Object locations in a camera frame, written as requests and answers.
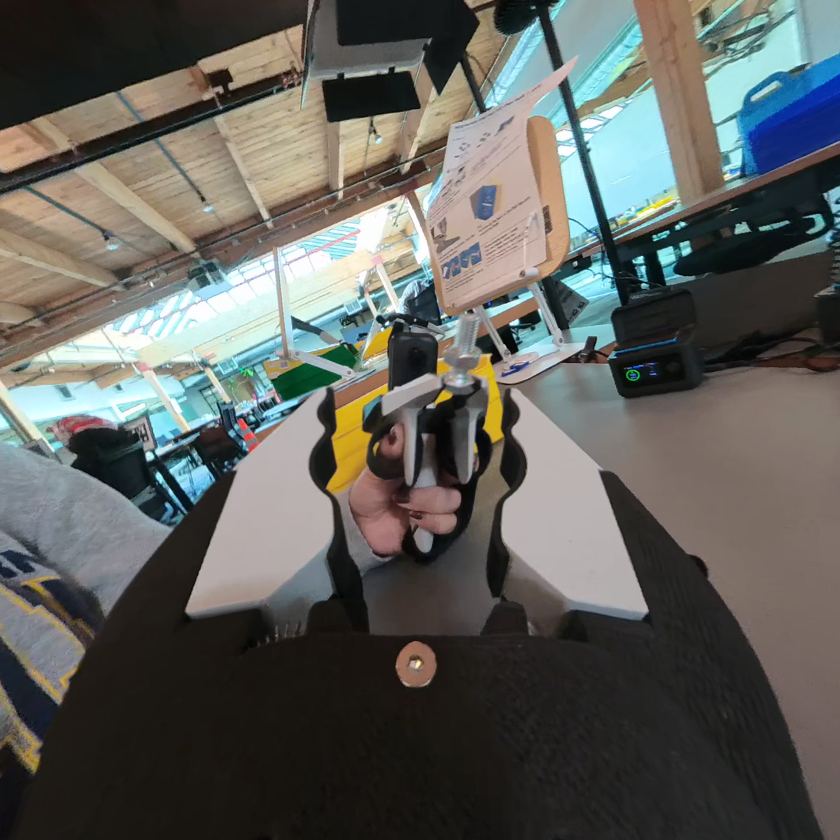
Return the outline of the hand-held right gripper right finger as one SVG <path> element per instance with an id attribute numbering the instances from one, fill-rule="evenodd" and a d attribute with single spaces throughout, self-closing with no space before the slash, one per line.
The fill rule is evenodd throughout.
<path id="1" fill-rule="evenodd" d="M 601 467 L 517 388 L 501 431 L 491 595 L 522 606 L 537 635 L 559 634 L 574 613 L 642 622 L 648 604 Z"/>

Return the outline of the black metal post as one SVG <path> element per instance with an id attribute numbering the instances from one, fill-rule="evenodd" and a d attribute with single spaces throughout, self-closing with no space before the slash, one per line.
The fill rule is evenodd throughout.
<path id="1" fill-rule="evenodd" d="M 560 52 L 560 43 L 553 28 L 550 13 L 551 2 L 540 2 L 538 6 L 539 24 L 542 30 L 543 41 L 549 55 L 551 67 L 555 71 L 561 70 L 565 68 L 565 64 Z M 602 193 L 592 166 L 589 146 L 584 136 L 581 119 L 574 104 L 573 93 L 568 79 L 563 79 L 559 82 L 559 90 L 568 122 L 570 124 L 570 130 L 573 135 L 574 146 L 581 163 L 586 190 L 589 194 L 595 214 L 595 221 L 600 235 L 602 252 L 612 271 L 612 277 L 619 302 L 621 306 L 624 306 L 629 301 L 628 280 L 625 276 L 623 263 L 617 252 L 613 231 L 603 204 Z"/>

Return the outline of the white board stand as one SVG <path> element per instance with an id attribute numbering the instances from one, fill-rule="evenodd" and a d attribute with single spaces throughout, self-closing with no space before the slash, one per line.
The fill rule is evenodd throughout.
<path id="1" fill-rule="evenodd" d="M 536 375 L 546 372 L 562 362 L 571 360 L 583 347 L 584 342 L 571 342 L 564 338 L 564 333 L 560 329 L 556 318 L 552 314 L 549 302 L 538 282 L 528 284 L 528 289 L 532 294 L 532 298 L 538 303 L 539 311 L 548 327 L 550 339 L 540 342 L 534 346 L 533 349 L 526 352 L 511 353 L 507 346 L 502 342 L 501 336 L 498 333 L 490 316 L 487 315 L 487 310 L 483 307 L 474 308 L 472 311 L 479 315 L 480 324 L 489 334 L 491 341 L 500 353 L 500 361 L 492 365 L 492 369 L 496 376 L 497 382 L 500 385 L 516 385 L 524 383 Z M 497 377 L 498 365 L 500 362 L 510 359 L 510 357 L 523 356 L 530 354 L 533 363 L 525 371 L 512 376 L 509 380 Z"/>
<path id="2" fill-rule="evenodd" d="M 339 380 L 352 377 L 358 361 L 356 349 L 347 343 L 335 344 L 318 352 L 277 350 L 273 356 L 282 375 L 297 369 L 314 369 Z"/>

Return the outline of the person's left hand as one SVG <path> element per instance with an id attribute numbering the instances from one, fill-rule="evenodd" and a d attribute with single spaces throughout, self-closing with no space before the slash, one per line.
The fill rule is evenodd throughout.
<path id="1" fill-rule="evenodd" d="M 461 506 L 455 476 L 441 470 L 436 484 L 407 486 L 401 476 L 385 479 L 366 466 L 348 495 L 350 513 L 373 554 L 389 558 L 402 549 L 406 535 L 420 530 L 444 537 L 456 530 Z"/>

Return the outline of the grey overhead light panel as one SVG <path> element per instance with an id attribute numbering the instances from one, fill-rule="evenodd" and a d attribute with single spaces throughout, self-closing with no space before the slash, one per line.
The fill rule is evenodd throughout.
<path id="1" fill-rule="evenodd" d="M 478 26 L 463 1 L 310 1 L 301 104 L 320 86 L 329 123 L 421 110 L 421 75 L 441 95 Z"/>

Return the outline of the dark-top table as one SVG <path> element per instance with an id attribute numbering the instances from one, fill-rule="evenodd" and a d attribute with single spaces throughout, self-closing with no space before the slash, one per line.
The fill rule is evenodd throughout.
<path id="1" fill-rule="evenodd" d="M 832 235 L 838 221 L 839 143 L 762 175 L 726 185 L 689 206 L 614 234 L 618 274 L 599 241 L 572 251 L 556 277 L 571 285 L 590 271 L 633 294 L 672 278 L 753 268 Z"/>

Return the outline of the black charging case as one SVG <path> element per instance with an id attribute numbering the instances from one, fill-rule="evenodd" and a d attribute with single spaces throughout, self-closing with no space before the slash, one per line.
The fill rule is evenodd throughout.
<path id="1" fill-rule="evenodd" d="M 705 374 L 697 310 L 687 288 L 643 295 L 612 312 L 615 347 L 607 363 L 625 399 L 696 388 Z"/>

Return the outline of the yellow plastic bin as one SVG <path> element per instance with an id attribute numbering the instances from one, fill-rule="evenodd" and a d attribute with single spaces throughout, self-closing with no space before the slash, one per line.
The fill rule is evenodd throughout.
<path id="1" fill-rule="evenodd" d="M 502 406 L 499 386 L 488 353 L 479 357 L 475 373 L 488 379 L 490 393 L 484 428 L 490 436 L 491 443 L 495 444 L 502 439 Z M 336 407 L 337 426 L 332 435 L 332 447 L 337 467 L 328 484 L 328 489 L 333 495 L 349 489 L 364 469 L 370 436 L 362 429 L 363 409 L 367 403 L 385 394 L 387 374 L 376 374 L 372 380 L 378 387 L 367 389 L 359 398 Z"/>

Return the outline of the thin wooden board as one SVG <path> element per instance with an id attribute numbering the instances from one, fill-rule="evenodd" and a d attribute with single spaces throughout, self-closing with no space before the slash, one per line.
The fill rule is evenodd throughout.
<path id="1" fill-rule="evenodd" d="M 272 256 L 274 260 L 281 341 L 281 350 L 277 352 L 277 356 L 280 360 L 281 367 L 288 368 L 289 364 L 293 361 L 293 354 L 295 352 L 293 327 L 291 323 L 291 305 L 289 302 L 287 278 L 280 255 L 280 249 L 274 248 Z"/>

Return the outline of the black equipment box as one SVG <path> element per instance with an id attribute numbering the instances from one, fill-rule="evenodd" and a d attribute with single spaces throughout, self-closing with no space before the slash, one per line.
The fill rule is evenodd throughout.
<path id="1" fill-rule="evenodd" d="M 824 344 L 839 343 L 839 284 L 834 283 L 814 295 L 815 322 Z"/>

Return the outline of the wooden instruction board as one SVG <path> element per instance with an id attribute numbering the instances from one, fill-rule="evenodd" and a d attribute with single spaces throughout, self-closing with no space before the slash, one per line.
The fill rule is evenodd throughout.
<path id="1" fill-rule="evenodd" d="M 483 175 L 448 174 L 427 213 L 438 303 L 449 316 L 557 270 L 571 247 L 560 156 L 551 122 L 530 117 L 527 139 Z"/>

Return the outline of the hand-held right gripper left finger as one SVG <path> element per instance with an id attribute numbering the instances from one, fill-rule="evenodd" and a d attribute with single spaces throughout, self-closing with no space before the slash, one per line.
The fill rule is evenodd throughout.
<path id="1" fill-rule="evenodd" d="M 328 489 L 336 426 L 333 390 L 322 388 L 236 468 L 186 615 L 256 610 L 284 635 L 304 630 L 310 609 L 333 595 L 364 602 L 340 504 Z"/>

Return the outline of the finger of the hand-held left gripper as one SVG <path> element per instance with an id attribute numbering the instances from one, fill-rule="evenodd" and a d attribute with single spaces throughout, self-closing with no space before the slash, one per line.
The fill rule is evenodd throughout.
<path id="1" fill-rule="evenodd" d="M 487 381 L 473 381 L 454 393 L 450 435 L 458 483 L 467 485 L 474 473 L 478 432 L 484 426 L 490 399 Z"/>
<path id="2" fill-rule="evenodd" d="M 428 411 L 435 408 L 442 391 L 437 374 L 424 374 L 383 395 L 383 417 L 403 428 L 404 480 L 408 487 L 427 488 L 438 484 L 434 437 L 426 430 Z"/>

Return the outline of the printed instruction sheet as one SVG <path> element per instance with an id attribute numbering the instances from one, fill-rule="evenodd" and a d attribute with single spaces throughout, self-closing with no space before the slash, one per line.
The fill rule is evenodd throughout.
<path id="1" fill-rule="evenodd" d="M 448 131 L 427 215 L 437 299 L 451 316 L 549 277 L 570 251 L 555 128 L 532 116 L 574 68 Z"/>

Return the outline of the steel bolt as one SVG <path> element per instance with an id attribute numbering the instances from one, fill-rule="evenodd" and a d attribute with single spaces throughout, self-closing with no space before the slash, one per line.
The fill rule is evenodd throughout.
<path id="1" fill-rule="evenodd" d="M 476 346 L 478 331 L 480 328 L 480 316 L 473 311 L 466 311 L 458 317 L 456 334 L 453 342 L 448 346 L 454 346 L 461 352 L 478 352 Z M 449 371 L 443 374 L 445 390 L 452 396 L 469 396 L 476 389 L 476 377 L 473 371 Z"/>

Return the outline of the person in grey sweatshirt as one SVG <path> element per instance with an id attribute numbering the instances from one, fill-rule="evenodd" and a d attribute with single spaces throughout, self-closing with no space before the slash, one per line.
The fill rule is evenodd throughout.
<path id="1" fill-rule="evenodd" d="M 2 444 L 3 784 L 37 771 L 93 638 L 170 533 L 96 479 Z"/>

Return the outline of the green plastic bin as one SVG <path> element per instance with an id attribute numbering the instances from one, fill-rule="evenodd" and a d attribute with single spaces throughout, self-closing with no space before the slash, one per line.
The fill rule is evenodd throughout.
<path id="1" fill-rule="evenodd" d="M 315 350 L 313 353 L 320 358 L 348 368 L 354 368 L 358 360 L 357 348 L 347 344 L 339 344 L 324 350 Z M 325 371 L 316 365 L 296 362 L 291 364 L 288 369 L 281 370 L 275 364 L 276 362 L 279 363 L 280 360 L 265 362 L 264 369 L 272 388 L 283 402 L 342 381 L 341 375 Z"/>

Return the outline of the blue plastic crate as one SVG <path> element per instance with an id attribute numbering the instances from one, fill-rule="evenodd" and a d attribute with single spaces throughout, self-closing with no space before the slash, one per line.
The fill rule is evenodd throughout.
<path id="1" fill-rule="evenodd" d="M 742 171 L 763 175 L 839 141 L 839 55 L 751 88 L 737 116 Z"/>

